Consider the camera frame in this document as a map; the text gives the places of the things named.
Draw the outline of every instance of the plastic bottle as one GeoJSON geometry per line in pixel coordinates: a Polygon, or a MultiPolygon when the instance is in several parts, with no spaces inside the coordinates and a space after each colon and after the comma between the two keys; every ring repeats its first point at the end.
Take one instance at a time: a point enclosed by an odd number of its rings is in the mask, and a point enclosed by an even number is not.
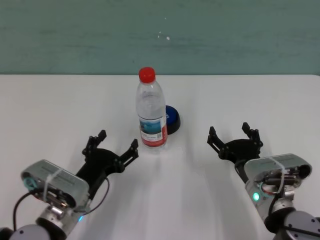
{"type": "Polygon", "coordinates": [[[165,97],[152,67],[141,68],[139,78],[135,106],[139,116],[141,139],[149,147],[160,147],[166,143],[168,137],[165,97]]]}

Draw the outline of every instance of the blue lid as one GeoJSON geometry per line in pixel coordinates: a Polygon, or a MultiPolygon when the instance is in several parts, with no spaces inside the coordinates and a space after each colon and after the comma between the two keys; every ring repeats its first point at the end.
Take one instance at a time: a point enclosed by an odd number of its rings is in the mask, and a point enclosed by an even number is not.
{"type": "Polygon", "coordinates": [[[166,128],[168,135],[173,134],[180,128],[180,116],[178,111],[172,106],[165,106],[166,128]]]}

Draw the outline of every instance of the white cable tie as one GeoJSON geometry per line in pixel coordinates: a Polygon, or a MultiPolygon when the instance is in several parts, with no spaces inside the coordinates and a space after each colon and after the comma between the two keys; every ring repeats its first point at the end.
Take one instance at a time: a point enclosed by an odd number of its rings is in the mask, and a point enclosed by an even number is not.
{"type": "Polygon", "coordinates": [[[44,189],[43,189],[43,201],[47,202],[47,192],[48,192],[48,184],[63,170],[62,167],[60,167],[57,171],[55,171],[53,174],[49,174],[46,177],[46,180],[44,182],[44,189]]]}
{"type": "Polygon", "coordinates": [[[282,174],[281,174],[281,182],[280,182],[279,189],[276,192],[277,194],[279,194],[281,192],[283,186],[284,186],[284,183],[285,183],[285,171],[286,171],[286,169],[280,162],[275,160],[272,156],[269,156],[268,158],[271,159],[272,161],[274,161],[276,164],[278,164],[279,167],[281,168],[281,172],[282,172],[282,174]]]}

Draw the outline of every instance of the table surface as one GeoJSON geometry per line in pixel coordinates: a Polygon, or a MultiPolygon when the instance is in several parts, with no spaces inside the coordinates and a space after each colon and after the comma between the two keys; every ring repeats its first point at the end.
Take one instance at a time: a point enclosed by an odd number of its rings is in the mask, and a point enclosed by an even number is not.
{"type": "MultiPolygon", "coordinates": [[[[123,153],[139,139],[139,158],[109,176],[103,205],[69,240],[271,240],[233,164],[207,144],[214,126],[224,142],[259,129],[261,156],[294,153],[313,167],[296,191],[297,209],[320,216],[320,78],[315,75],[158,76],[180,129],[161,151],[141,143],[137,76],[0,76],[0,226],[12,228],[15,202],[27,190],[20,173],[47,159],[72,173],[84,164],[88,136],[107,132],[102,148],[123,153]]],[[[95,206],[106,185],[98,191],[95,206]]],[[[33,224],[45,204],[27,198],[17,225],[33,224]]]]}

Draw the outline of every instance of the green wall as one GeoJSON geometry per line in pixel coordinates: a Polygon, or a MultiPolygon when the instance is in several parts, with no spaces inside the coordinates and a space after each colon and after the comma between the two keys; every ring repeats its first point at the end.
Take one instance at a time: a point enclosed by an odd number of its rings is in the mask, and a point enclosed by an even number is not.
{"type": "Polygon", "coordinates": [[[0,0],[0,73],[137,74],[142,66],[319,74],[320,0],[0,0]]]}

